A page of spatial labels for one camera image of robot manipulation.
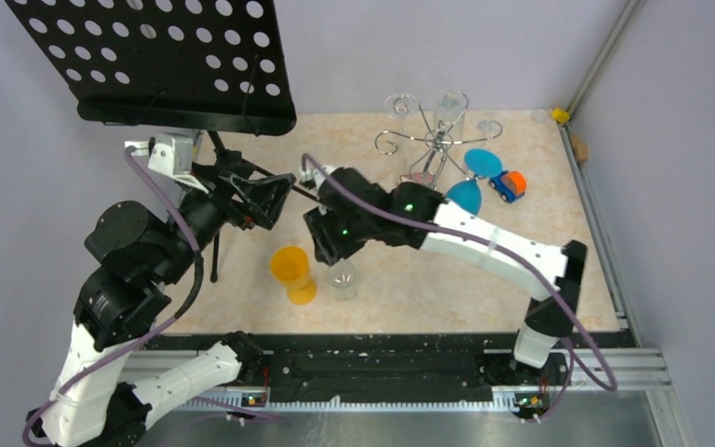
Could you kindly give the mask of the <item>clear wine glass front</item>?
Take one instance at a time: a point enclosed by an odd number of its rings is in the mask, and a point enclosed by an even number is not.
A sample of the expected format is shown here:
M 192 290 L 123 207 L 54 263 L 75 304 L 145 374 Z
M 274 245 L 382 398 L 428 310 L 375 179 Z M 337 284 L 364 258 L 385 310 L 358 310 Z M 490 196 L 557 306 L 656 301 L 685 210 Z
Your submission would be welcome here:
M 357 270 L 349 260 L 341 260 L 326 271 L 326 281 L 334 299 L 344 301 L 357 296 Z

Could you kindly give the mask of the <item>orange wine glass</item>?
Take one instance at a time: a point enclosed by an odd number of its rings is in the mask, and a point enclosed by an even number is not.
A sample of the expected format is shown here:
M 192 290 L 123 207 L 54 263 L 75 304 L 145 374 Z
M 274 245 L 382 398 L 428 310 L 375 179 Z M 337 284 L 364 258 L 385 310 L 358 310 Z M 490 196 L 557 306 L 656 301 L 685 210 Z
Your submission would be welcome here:
M 284 289 L 294 305 L 307 305 L 317 295 L 317 284 L 312 277 L 305 251 L 296 246 L 283 247 L 271 258 L 270 273 Z

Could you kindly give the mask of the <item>blue wine glass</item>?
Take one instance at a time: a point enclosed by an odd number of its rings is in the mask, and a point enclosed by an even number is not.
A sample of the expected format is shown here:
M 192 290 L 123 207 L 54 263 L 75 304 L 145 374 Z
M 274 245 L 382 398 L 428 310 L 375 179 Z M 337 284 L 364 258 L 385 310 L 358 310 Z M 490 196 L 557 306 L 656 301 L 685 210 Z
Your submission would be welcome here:
M 464 162 L 467 177 L 455 183 L 445 197 L 470 214 L 478 215 L 483 203 L 479 182 L 500 174 L 503 163 L 495 153 L 481 148 L 469 149 L 464 155 Z

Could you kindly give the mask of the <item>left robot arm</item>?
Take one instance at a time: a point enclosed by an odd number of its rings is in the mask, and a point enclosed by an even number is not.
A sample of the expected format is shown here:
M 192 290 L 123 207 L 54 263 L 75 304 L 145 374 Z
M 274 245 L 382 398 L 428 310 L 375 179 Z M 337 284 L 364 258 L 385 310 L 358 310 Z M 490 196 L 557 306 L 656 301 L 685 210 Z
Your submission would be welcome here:
M 203 187 L 189 191 L 161 221 L 128 200 L 107 209 L 85 245 L 98 268 L 74 306 L 71 343 L 50 396 L 29 412 L 28 446 L 131 446 L 159 419 L 215 386 L 249 385 L 262 351 L 245 332 L 230 332 L 181 366 L 136 382 L 121 374 L 131 353 L 166 329 L 157 321 L 166 284 L 192 272 L 180 305 L 187 311 L 206 273 L 203 250 L 226 224 L 274 226 L 295 184 L 291 173 L 254 177 L 245 162 L 194 165 Z

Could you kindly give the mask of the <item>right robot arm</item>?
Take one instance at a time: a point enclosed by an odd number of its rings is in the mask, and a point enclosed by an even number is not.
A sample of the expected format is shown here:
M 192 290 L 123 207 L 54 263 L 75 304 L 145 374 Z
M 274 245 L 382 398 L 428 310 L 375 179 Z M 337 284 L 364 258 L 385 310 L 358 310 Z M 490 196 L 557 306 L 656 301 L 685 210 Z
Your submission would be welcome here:
M 418 183 L 386 192 L 353 168 L 308 165 L 301 174 L 303 187 L 319 202 L 304 215 L 317 261 L 337 264 L 375 241 L 448 255 L 499 276 L 530 296 L 509 372 L 522 384 L 546 372 L 550 350 L 575 326 L 584 243 L 558 247 L 519 236 Z

